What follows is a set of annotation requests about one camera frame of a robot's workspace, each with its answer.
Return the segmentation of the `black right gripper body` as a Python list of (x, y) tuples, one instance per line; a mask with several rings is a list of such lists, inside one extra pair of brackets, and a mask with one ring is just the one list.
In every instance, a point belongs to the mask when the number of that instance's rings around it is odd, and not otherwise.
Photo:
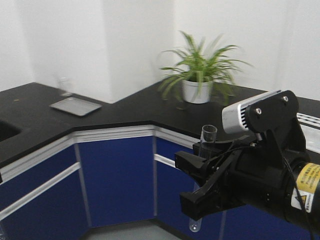
[(299, 102), (289, 90), (245, 110), (248, 131), (256, 140), (238, 139), (227, 183), (237, 207), (253, 205), (270, 213), (306, 212), (298, 174), (307, 164), (306, 140), (298, 123)]

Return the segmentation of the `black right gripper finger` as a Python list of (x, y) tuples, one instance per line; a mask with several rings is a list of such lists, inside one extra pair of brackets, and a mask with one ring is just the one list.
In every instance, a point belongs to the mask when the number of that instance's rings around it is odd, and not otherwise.
[(195, 143), (193, 152), (177, 151), (175, 167), (193, 179), (207, 179), (225, 161), (233, 142)]
[(228, 187), (228, 169), (237, 158), (238, 152), (229, 151), (224, 162), (206, 179), (194, 179), (199, 189), (181, 192), (181, 211), (193, 220), (207, 215), (229, 210), (238, 206), (238, 201)]

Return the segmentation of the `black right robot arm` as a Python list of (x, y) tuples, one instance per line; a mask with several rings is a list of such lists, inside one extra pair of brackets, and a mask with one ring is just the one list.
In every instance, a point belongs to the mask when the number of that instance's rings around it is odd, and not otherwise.
[(251, 205), (309, 231), (320, 232), (320, 165), (307, 152), (290, 91), (269, 91), (222, 110), (227, 134), (242, 137), (195, 143), (178, 151), (175, 166), (198, 184), (180, 193), (182, 212), (193, 220)]

